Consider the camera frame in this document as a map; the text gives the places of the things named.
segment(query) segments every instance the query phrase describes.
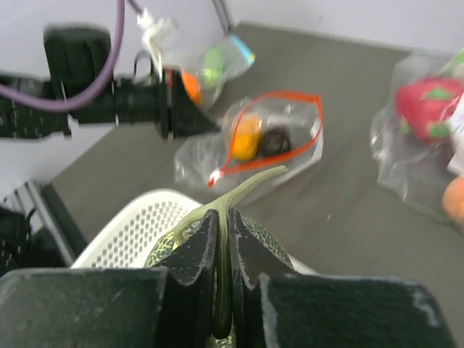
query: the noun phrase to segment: clear plastic bag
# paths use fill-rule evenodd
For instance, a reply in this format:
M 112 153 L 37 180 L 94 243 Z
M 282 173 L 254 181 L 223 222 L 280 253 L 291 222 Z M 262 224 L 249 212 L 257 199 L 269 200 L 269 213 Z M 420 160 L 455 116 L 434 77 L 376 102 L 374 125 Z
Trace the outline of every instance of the clear plastic bag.
M 450 59 L 448 55 L 413 54 L 398 63 L 389 102 L 374 116 L 370 130 L 370 147 L 378 162 L 378 184 L 444 222 L 450 218 L 443 208 L 443 195 L 455 178 L 447 169 L 454 154 L 447 117 L 460 99 L 458 91 L 455 96 L 446 96 L 447 86 L 442 90 L 446 85 L 442 78 L 454 79 L 440 73 Z M 430 84 L 430 78 L 436 78 L 436 84 Z M 415 103 L 413 107 L 403 107 L 405 95 Z
M 247 202 L 318 162 L 323 152 L 323 110 L 319 96 L 276 91 L 235 103 L 217 134 L 191 137 L 175 155 L 175 179 L 218 195 L 262 170 L 289 171 L 258 188 Z
M 163 56 L 166 68 L 182 71 L 183 84 L 196 105 L 209 109 L 224 83 L 244 74 L 255 55 L 236 35 L 228 35 L 215 45 L 187 57 Z

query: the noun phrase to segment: white basket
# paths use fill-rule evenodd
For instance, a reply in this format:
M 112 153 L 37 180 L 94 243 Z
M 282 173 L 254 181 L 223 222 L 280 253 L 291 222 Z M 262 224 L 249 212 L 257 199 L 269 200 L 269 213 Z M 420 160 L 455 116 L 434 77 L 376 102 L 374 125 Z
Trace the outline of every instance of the white basket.
M 95 237 L 71 268 L 142 268 L 158 240 L 200 203 L 172 190 L 134 199 Z M 303 274 L 315 271 L 291 257 Z

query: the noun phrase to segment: cable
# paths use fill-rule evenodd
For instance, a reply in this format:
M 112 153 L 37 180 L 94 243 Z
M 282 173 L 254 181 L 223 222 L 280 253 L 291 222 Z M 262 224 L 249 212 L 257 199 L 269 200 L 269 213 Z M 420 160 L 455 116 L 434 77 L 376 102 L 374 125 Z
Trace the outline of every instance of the cable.
M 127 0 L 131 7 L 137 12 L 143 10 L 135 0 Z M 0 96 L 11 99 L 17 103 L 24 104 L 27 107 L 39 109 L 46 112 L 69 112 L 74 109 L 79 109 L 87 103 L 94 100 L 106 87 L 108 81 L 113 74 L 116 61 L 119 57 L 121 44 L 124 35 L 124 16 L 125 16 L 125 0 L 117 0 L 117 16 L 116 16 L 116 33 L 113 48 L 109 53 L 100 74 L 95 81 L 86 88 L 82 93 L 64 101 L 51 99 L 42 99 L 27 94 L 20 93 L 12 88 L 0 85 Z

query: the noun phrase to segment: tabletop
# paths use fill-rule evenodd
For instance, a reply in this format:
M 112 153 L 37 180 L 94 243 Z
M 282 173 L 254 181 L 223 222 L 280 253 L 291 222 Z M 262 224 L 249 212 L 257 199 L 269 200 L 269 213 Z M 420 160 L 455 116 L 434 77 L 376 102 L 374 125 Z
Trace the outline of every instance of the tabletop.
M 423 283 L 438 299 L 464 346 L 464 236 L 406 207 L 376 184 L 372 116 L 385 105 L 400 49 L 240 25 L 254 66 L 228 83 L 211 111 L 266 91 L 320 94 L 322 160 L 241 211 L 264 224 L 289 254 L 319 273 L 396 276 Z M 138 195 L 175 189 L 206 203 L 212 195 L 179 186 L 173 156 L 182 141 L 164 142 L 153 125 L 115 128 L 52 182 L 85 239 L 91 241 Z

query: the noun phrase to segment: purple cable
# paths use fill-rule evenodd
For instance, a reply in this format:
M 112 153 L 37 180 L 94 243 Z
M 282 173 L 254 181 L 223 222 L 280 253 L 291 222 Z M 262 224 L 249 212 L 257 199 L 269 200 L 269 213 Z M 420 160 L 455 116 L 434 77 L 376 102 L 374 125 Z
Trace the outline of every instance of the purple cable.
M 121 43 L 124 35 L 124 11 L 125 0 L 117 0 L 117 16 L 116 16 L 116 33 L 113 49 L 109 53 L 107 61 L 104 63 L 103 69 L 95 79 L 95 81 L 85 89 L 82 93 L 65 101 L 56 101 L 51 99 L 42 99 L 35 96 L 28 96 L 20 93 L 12 88 L 0 85 L 0 96 L 11 99 L 19 104 L 24 104 L 27 107 L 39 109 L 47 112 L 69 112 L 74 109 L 79 109 L 87 103 L 94 100 L 105 88 L 110 79 L 116 65 L 117 58 L 121 50 Z M 130 5 L 138 12 L 140 6 L 135 0 L 128 0 Z

